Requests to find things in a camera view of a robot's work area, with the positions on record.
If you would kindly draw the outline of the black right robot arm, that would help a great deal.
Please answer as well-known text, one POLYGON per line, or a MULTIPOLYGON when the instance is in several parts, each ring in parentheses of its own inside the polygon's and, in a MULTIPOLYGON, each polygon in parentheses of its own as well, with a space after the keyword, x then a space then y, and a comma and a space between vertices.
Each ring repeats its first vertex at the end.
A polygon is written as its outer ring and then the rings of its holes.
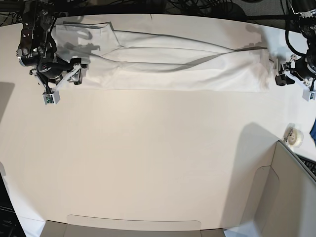
POLYGON ((16 56, 24 67, 32 67, 30 74, 37 77, 44 88, 57 85, 66 73, 81 61, 63 60, 57 54, 52 31, 57 18, 68 16, 82 0, 27 0, 22 10, 21 38, 16 56))

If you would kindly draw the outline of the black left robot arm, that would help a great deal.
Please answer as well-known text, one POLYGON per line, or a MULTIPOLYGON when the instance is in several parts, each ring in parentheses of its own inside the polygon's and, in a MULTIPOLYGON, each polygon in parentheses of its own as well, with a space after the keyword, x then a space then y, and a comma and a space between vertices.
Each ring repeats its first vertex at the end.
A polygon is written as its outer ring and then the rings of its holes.
POLYGON ((279 86, 302 83, 308 91, 316 88, 316 2, 314 0, 294 0, 291 4, 292 16, 286 21, 285 41, 294 53, 290 61, 279 64, 275 77, 279 86), (307 52, 297 51, 289 41, 289 24, 299 30, 307 40, 307 52))

